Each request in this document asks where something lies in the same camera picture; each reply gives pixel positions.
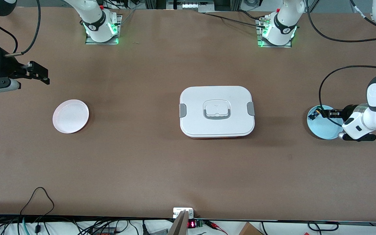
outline brown table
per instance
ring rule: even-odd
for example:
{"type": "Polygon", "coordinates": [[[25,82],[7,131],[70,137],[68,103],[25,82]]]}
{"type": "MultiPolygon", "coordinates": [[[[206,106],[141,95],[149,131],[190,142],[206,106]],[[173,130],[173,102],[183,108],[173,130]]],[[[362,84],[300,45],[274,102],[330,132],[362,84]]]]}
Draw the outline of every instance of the brown table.
{"type": "MultiPolygon", "coordinates": [[[[20,49],[36,15],[18,8],[0,17],[20,49]]],[[[0,213],[19,213],[43,186],[56,204],[52,214],[170,217],[173,207],[189,206],[207,218],[376,221],[376,141],[319,140],[305,125],[324,76],[376,65],[376,42],[325,40],[303,15],[292,49],[258,48],[253,27],[192,11],[136,10],[119,45],[86,46],[79,20],[73,9],[44,8],[36,44],[18,60],[47,67],[51,84],[22,79],[21,90],[0,94],[0,213]],[[182,133],[180,93],[207,85],[251,92],[250,135],[182,133]],[[67,135],[52,114],[69,99],[85,101],[91,117],[67,135]]],[[[376,37],[358,14],[314,14],[314,22],[332,37],[376,37]]],[[[12,39],[0,32],[0,45],[11,50],[12,39]]],[[[374,69],[334,74],[324,103],[365,102],[374,76],[374,69]]],[[[39,192],[25,213],[49,207],[39,192]]]]}

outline digital display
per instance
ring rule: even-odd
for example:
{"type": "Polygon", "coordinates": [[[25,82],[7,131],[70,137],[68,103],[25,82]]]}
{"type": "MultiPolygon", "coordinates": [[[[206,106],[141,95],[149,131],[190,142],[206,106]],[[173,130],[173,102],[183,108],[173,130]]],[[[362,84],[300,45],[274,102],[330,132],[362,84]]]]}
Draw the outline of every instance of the digital display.
{"type": "Polygon", "coordinates": [[[187,224],[187,228],[196,228],[197,227],[197,221],[196,220],[189,220],[187,224]]]}

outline wire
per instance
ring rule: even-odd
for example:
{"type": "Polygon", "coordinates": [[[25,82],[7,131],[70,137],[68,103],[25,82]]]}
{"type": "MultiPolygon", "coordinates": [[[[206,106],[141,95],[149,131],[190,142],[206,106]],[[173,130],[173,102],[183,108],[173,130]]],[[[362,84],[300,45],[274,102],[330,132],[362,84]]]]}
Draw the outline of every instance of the wire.
{"type": "Polygon", "coordinates": [[[46,229],[47,235],[50,235],[50,233],[49,233],[49,229],[47,229],[47,226],[46,226],[46,222],[43,221],[43,224],[44,224],[44,228],[46,229]]]}
{"type": "Polygon", "coordinates": [[[24,51],[21,52],[22,55],[27,53],[34,45],[37,39],[37,35],[39,34],[39,29],[40,29],[40,21],[41,21],[41,6],[40,6],[40,0],[36,0],[37,2],[37,11],[38,11],[38,18],[37,18],[37,26],[36,26],[36,32],[34,33],[33,40],[31,41],[30,45],[25,49],[24,51]]]}
{"type": "Polygon", "coordinates": [[[257,24],[251,24],[251,23],[246,23],[246,22],[242,22],[242,21],[237,21],[237,20],[226,18],[226,17],[219,16],[219,15],[211,15],[211,16],[218,17],[218,18],[228,20],[228,21],[233,21],[233,22],[236,22],[236,23],[239,23],[239,24],[250,25],[250,26],[258,27],[258,28],[265,28],[265,26],[263,26],[263,25],[257,25],[257,24]]]}
{"type": "Polygon", "coordinates": [[[14,220],[15,220],[15,218],[13,218],[11,221],[8,222],[8,224],[6,224],[6,225],[4,226],[4,229],[3,229],[3,231],[1,232],[1,235],[4,235],[4,234],[5,234],[5,230],[6,230],[6,228],[7,228],[7,227],[9,226],[9,224],[12,223],[14,220]]]}
{"type": "Polygon", "coordinates": [[[139,230],[137,230],[136,226],[134,226],[134,225],[132,224],[132,222],[131,222],[131,221],[129,221],[129,224],[130,224],[131,226],[133,226],[133,227],[134,227],[134,229],[136,229],[137,235],[139,235],[139,230]]]}
{"type": "Polygon", "coordinates": [[[23,228],[24,228],[24,231],[27,235],[30,235],[30,233],[28,232],[27,230],[27,227],[25,226],[25,218],[23,217],[23,228]]]}
{"type": "Polygon", "coordinates": [[[321,232],[333,232],[333,231],[336,231],[337,229],[339,229],[339,223],[336,223],[335,225],[336,225],[336,227],[333,228],[333,229],[320,229],[320,227],[318,226],[318,224],[317,224],[316,222],[314,222],[314,221],[309,221],[309,222],[307,223],[307,226],[308,226],[309,229],[313,230],[314,232],[319,232],[320,235],[322,235],[321,232]],[[310,223],[311,223],[311,224],[314,224],[314,225],[317,227],[317,229],[313,229],[313,228],[310,226],[310,223]]]}
{"type": "Polygon", "coordinates": [[[224,231],[224,230],[223,230],[223,229],[221,229],[221,228],[218,228],[217,230],[218,230],[218,231],[221,231],[221,232],[224,232],[224,233],[225,233],[226,235],[228,235],[228,234],[227,234],[227,232],[226,232],[226,231],[224,231]]]}
{"type": "MultiPolygon", "coordinates": [[[[320,84],[320,87],[319,87],[319,103],[320,103],[320,109],[321,110],[324,110],[324,108],[323,108],[323,104],[322,104],[322,102],[321,102],[321,89],[322,89],[322,87],[323,87],[323,84],[324,84],[324,82],[326,81],[326,79],[328,79],[328,77],[330,77],[330,75],[332,75],[333,73],[335,73],[335,72],[337,72],[337,71],[339,71],[339,70],[344,70],[344,69],[348,69],[348,68],[372,68],[372,69],[376,69],[376,66],[374,66],[374,65],[348,65],[348,66],[345,66],[345,67],[341,67],[341,68],[338,68],[338,69],[335,69],[335,70],[333,70],[333,71],[331,71],[324,79],[323,79],[323,81],[321,82],[321,84],[320,84]]],[[[330,119],[329,117],[327,117],[327,119],[328,120],[330,120],[330,122],[333,122],[334,124],[336,124],[336,125],[338,125],[338,126],[342,126],[342,125],[340,125],[339,123],[337,123],[337,122],[335,122],[335,121],[333,121],[332,119],[330,119]]]]}
{"type": "Polygon", "coordinates": [[[126,6],[126,5],[117,5],[117,4],[114,4],[111,0],[104,0],[104,2],[109,3],[109,4],[113,5],[113,6],[116,6],[118,9],[121,9],[120,7],[125,7],[127,9],[130,9],[130,7],[126,6]]]}
{"type": "Polygon", "coordinates": [[[30,201],[33,199],[33,196],[34,194],[36,193],[37,189],[43,189],[44,193],[46,194],[46,197],[50,200],[50,202],[52,203],[52,209],[50,209],[48,212],[46,212],[46,214],[40,216],[39,218],[43,217],[43,216],[46,216],[48,213],[52,212],[52,210],[55,208],[55,203],[53,202],[53,200],[50,198],[49,194],[47,193],[46,189],[43,188],[43,187],[37,187],[36,189],[34,189],[33,193],[31,194],[31,197],[30,199],[28,200],[28,202],[24,205],[24,207],[21,209],[20,211],[20,216],[23,215],[23,211],[24,209],[27,207],[27,205],[30,203],[30,201]]]}
{"type": "Polygon", "coordinates": [[[138,8],[139,6],[136,6],[131,12],[130,12],[130,14],[123,20],[123,21],[121,21],[121,25],[123,25],[124,24],[124,22],[126,22],[126,20],[130,17],[130,15],[131,14],[133,14],[133,12],[138,8]]]}
{"type": "Polygon", "coordinates": [[[336,41],[336,42],[368,42],[368,41],[375,41],[376,38],[374,39],[362,39],[362,40],[341,40],[341,39],[334,39],[334,38],[331,38],[329,36],[326,36],[324,35],[323,33],[321,33],[318,28],[316,28],[316,26],[314,25],[312,19],[311,19],[311,16],[310,16],[310,12],[309,12],[309,8],[308,8],[308,0],[305,0],[305,4],[306,4],[306,9],[307,9],[307,15],[308,15],[308,20],[310,21],[310,24],[311,26],[313,27],[313,29],[322,37],[324,37],[325,39],[329,39],[329,40],[332,40],[332,41],[336,41]]]}
{"type": "Polygon", "coordinates": [[[123,230],[121,230],[121,231],[117,231],[117,225],[118,225],[118,222],[119,222],[119,220],[117,220],[117,223],[115,224],[115,230],[116,230],[116,233],[121,233],[121,232],[123,232],[123,231],[126,230],[127,227],[129,226],[129,221],[127,220],[127,225],[126,225],[126,227],[125,227],[123,230]]]}
{"type": "Polygon", "coordinates": [[[352,4],[352,6],[354,7],[354,9],[367,21],[369,22],[371,25],[374,25],[376,27],[376,23],[371,21],[370,19],[368,19],[360,10],[359,8],[356,6],[355,2],[353,0],[349,0],[352,4]]]}
{"type": "Polygon", "coordinates": [[[261,222],[262,223],[262,229],[263,229],[263,231],[264,231],[264,233],[265,233],[265,235],[268,235],[268,233],[266,232],[266,230],[265,230],[265,226],[264,226],[264,223],[263,222],[261,222]]]}
{"type": "Polygon", "coordinates": [[[262,16],[258,16],[258,17],[254,17],[254,16],[252,16],[251,14],[249,14],[247,11],[242,10],[242,9],[239,9],[239,10],[237,10],[237,11],[245,13],[249,18],[252,18],[252,19],[254,19],[254,20],[259,20],[261,17],[264,17],[264,15],[262,15],[262,16]]]}
{"type": "Polygon", "coordinates": [[[12,39],[14,39],[14,43],[15,43],[15,47],[14,47],[14,51],[13,53],[17,52],[17,49],[18,49],[18,40],[17,38],[10,32],[8,32],[7,30],[5,30],[3,27],[0,26],[0,30],[2,30],[3,32],[5,32],[6,34],[10,35],[12,37],[12,39]]]}

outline white plate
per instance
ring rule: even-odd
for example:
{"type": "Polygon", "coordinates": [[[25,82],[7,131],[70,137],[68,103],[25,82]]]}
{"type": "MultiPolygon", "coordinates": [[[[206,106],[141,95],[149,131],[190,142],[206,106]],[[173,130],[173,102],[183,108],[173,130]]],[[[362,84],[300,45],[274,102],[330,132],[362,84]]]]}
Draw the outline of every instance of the white plate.
{"type": "Polygon", "coordinates": [[[53,113],[53,125],[65,134],[79,131],[88,119],[88,106],[80,100],[67,100],[61,103],[53,113]]]}

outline plate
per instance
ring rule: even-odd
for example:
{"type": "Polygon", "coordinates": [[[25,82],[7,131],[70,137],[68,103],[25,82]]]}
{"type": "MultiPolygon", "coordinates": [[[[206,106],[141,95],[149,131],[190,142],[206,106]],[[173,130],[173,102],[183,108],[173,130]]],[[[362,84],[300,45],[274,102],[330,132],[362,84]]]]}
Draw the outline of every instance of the plate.
{"type": "MultiPolygon", "coordinates": [[[[321,116],[317,116],[314,120],[309,119],[309,115],[312,114],[318,106],[314,106],[307,114],[307,125],[313,134],[316,136],[325,139],[325,140],[333,140],[337,138],[337,135],[343,131],[341,126],[335,125],[334,123],[330,122],[327,118],[321,116]]],[[[330,106],[323,105],[324,109],[333,109],[330,106]]],[[[340,125],[343,125],[343,120],[341,118],[332,118],[334,122],[337,122],[340,125]]]]}
{"type": "Polygon", "coordinates": [[[54,127],[65,134],[79,131],[86,125],[88,119],[88,106],[81,100],[67,100],[53,113],[54,127]]]}

